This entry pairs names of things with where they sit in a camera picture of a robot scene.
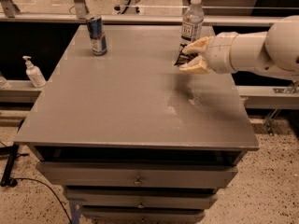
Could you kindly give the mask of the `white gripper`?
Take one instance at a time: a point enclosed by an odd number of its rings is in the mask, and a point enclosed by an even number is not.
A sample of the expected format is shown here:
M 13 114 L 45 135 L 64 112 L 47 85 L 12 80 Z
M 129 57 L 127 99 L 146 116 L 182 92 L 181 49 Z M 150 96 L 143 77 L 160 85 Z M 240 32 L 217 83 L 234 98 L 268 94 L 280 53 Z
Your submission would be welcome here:
M 230 52 L 237 36 L 238 33 L 230 32 L 197 39 L 187 45 L 182 52 L 184 54 L 205 53 L 205 59 L 202 56 L 197 56 L 181 65 L 179 70 L 183 73 L 197 75 L 208 74 L 211 69 L 218 74 L 235 73 L 236 70 L 232 66 Z

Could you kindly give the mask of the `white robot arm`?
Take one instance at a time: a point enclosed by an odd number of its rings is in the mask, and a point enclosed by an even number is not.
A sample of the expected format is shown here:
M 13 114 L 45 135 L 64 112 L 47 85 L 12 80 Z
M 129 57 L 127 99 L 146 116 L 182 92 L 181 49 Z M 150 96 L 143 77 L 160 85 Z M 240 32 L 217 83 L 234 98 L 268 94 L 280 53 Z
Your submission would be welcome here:
M 187 74 L 251 72 L 285 80 L 299 78 L 299 16 L 274 23 L 266 32 L 222 32 L 185 46 L 176 61 Z

